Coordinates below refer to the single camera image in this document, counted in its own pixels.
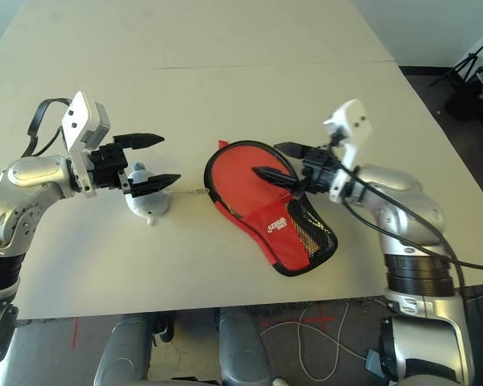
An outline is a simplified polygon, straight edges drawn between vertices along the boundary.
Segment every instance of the red tape mark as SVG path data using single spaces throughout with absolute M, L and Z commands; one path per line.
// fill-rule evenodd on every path
M 77 337 L 79 336 L 79 329 L 81 328 L 81 318 L 77 317 L 73 319 L 73 338 L 72 338 L 72 350 L 75 350 L 77 346 Z
M 323 319 L 324 318 L 324 312 L 322 311 L 322 305 L 320 304 L 320 302 L 316 302 L 316 308 L 319 311 L 320 318 Z M 327 334 L 328 333 L 328 328 L 327 328 L 327 326 L 325 324 L 325 321 L 322 320 L 322 322 L 320 322 L 320 324 L 322 325 L 322 331 Z

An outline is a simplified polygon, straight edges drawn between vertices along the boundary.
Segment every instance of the white rubber duck toy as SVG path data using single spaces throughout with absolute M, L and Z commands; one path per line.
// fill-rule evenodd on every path
M 135 162 L 133 171 L 129 178 L 133 183 L 144 183 L 154 174 L 148 171 L 141 162 Z M 154 225 L 155 219 L 161 217 L 170 205 L 170 193 L 166 191 L 156 191 L 140 197 L 126 195 L 126 202 L 129 209 L 137 216 L 147 219 L 147 225 Z

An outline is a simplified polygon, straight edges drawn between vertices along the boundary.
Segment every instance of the tripod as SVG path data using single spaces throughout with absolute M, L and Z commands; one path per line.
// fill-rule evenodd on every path
M 477 49 L 476 52 L 468 53 L 467 57 L 463 58 L 453 68 L 451 68 L 449 71 L 445 72 L 440 78 L 431 82 L 429 84 L 429 87 L 434 86 L 435 84 L 439 83 L 441 80 L 448 79 L 451 74 L 453 74 L 454 72 L 459 72 L 460 70 L 464 69 L 465 66 L 467 66 L 470 63 L 469 68 L 467 68 L 467 72 L 465 73 L 465 76 L 463 78 L 463 81 L 466 82 L 467 78 L 469 77 L 471 70 L 474 67 L 474 64 L 476 64 L 476 62 L 477 62 L 477 54 L 479 54 L 481 50 L 483 50 L 483 44 L 481 45 L 481 47 L 479 47 Z

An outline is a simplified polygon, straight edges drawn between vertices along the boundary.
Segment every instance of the red pouch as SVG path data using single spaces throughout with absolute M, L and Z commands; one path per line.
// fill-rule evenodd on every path
M 305 195 L 293 199 L 281 187 L 260 179 L 254 166 L 269 166 L 297 175 L 275 149 L 241 141 L 219 149 L 208 161 L 204 185 L 215 206 L 256 240 L 268 261 L 283 275 L 306 273 L 336 250 L 333 231 Z

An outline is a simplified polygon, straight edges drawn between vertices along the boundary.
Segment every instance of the floor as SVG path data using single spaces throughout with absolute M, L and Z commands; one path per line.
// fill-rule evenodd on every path
M 444 111 L 444 101 L 452 92 L 448 84 L 434 88 L 430 76 L 407 76 L 483 190 L 483 126 L 479 121 L 458 122 Z M 483 294 L 483 285 L 476 288 Z M 474 296 L 472 289 L 469 296 Z M 347 299 L 330 302 L 251 306 L 260 332 L 279 322 L 297 321 L 306 308 L 304 322 L 336 336 L 345 307 L 349 304 L 341 332 L 341 342 L 359 355 L 378 347 L 379 322 L 389 311 L 376 299 Z M 483 384 L 483 297 L 469 303 L 469 331 L 476 365 L 475 385 Z M 118 315 L 21 321 L 14 333 L 7 358 L 0 365 L 0 385 L 58 384 L 91 385 L 109 334 Z M 314 377 L 332 371 L 336 347 L 315 331 L 301 330 L 303 363 Z M 285 325 L 262 335 L 272 372 L 291 385 L 317 384 L 385 385 L 365 370 L 365 362 L 340 351 L 336 371 L 329 380 L 308 379 L 298 361 L 297 330 Z M 149 379 L 196 376 L 199 380 L 220 381 L 218 342 L 214 310 L 183 310 L 177 314 L 175 338 L 153 348 Z

